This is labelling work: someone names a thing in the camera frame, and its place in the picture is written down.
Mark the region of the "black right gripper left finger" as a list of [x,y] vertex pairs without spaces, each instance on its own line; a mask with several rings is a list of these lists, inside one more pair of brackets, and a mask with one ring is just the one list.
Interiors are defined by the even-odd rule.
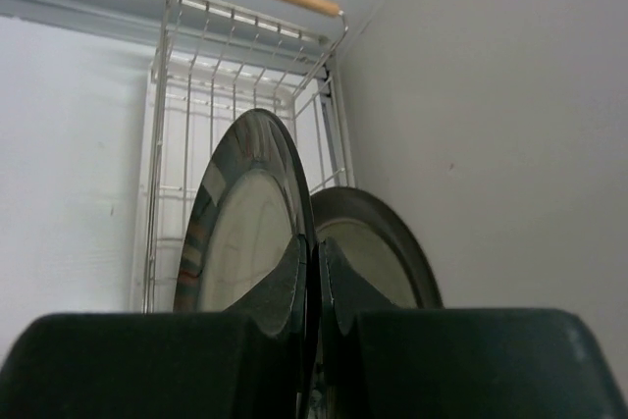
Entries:
[[1,370],[5,418],[293,418],[307,243],[222,312],[54,314]]

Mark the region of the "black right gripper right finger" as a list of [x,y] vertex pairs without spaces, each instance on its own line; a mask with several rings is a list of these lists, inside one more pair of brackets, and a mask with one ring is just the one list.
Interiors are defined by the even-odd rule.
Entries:
[[332,418],[623,418],[586,324],[556,309],[405,309],[319,247]]

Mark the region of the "blue floral plate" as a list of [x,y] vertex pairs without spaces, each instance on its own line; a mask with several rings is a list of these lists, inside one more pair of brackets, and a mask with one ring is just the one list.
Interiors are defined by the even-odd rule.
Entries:
[[400,418],[412,404],[422,309],[440,309],[433,271],[386,203],[352,187],[312,197],[322,291],[321,366],[330,418]]

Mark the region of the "black rimmed cream plate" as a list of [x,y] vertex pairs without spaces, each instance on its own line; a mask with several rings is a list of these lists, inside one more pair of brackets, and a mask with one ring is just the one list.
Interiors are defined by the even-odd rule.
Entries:
[[173,321],[194,415],[296,418],[310,386],[315,232],[301,161],[264,109],[235,120],[190,213]]

